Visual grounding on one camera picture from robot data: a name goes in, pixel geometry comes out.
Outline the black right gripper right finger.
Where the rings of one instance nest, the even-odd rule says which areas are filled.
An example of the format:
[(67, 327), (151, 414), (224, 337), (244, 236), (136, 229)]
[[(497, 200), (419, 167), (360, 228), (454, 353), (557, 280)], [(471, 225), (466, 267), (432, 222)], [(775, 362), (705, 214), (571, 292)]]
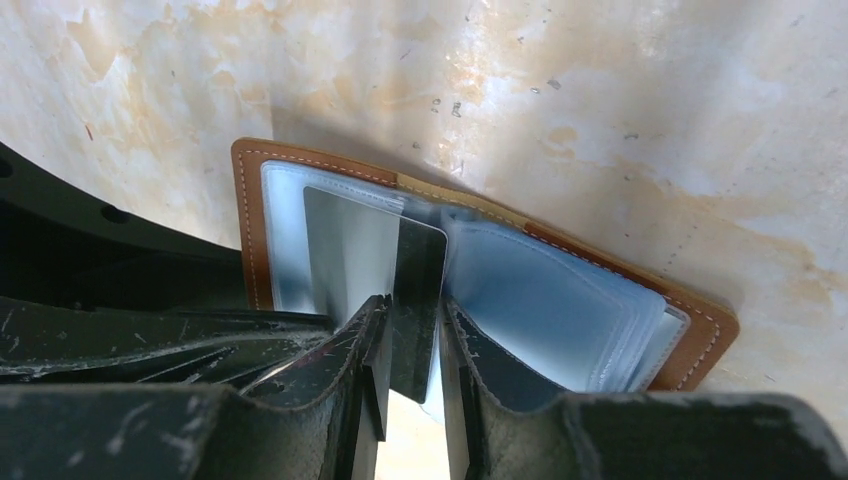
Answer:
[(452, 299), (440, 354), (454, 479), (843, 479), (847, 455), (798, 398), (568, 391)]

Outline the black credit card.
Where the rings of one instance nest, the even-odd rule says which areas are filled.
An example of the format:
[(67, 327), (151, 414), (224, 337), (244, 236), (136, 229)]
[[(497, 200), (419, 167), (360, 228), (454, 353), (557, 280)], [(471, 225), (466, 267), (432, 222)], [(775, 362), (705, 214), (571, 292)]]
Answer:
[(391, 386), (424, 402), (446, 236), (402, 199), (311, 186), (302, 192), (315, 310), (344, 325), (371, 296), (390, 300)]

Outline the brown leather card holder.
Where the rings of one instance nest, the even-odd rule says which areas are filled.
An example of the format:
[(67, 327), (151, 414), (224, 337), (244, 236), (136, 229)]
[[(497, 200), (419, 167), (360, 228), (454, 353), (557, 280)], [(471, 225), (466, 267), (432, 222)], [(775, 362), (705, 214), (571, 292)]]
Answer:
[(577, 392), (690, 391), (739, 333), (727, 307), (483, 196), (270, 140), (231, 148), (250, 304), (318, 313), (302, 192), (396, 196), (446, 236), (440, 299)]

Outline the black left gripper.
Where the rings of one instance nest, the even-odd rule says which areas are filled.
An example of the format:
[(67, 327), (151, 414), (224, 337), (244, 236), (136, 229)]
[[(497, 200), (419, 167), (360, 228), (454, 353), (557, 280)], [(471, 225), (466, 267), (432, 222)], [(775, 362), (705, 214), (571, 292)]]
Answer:
[(1, 294), (4, 385), (243, 388), (334, 331), (322, 315), (243, 310), (239, 251), (120, 210), (7, 145)]

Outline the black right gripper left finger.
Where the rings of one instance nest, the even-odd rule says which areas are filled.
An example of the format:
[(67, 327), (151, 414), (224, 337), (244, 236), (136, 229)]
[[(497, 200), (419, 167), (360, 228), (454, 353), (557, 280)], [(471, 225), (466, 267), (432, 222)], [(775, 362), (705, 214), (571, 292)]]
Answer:
[(384, 436), (390, 300), (243, 388), (1, 382), (5, 479), (370, 479)]

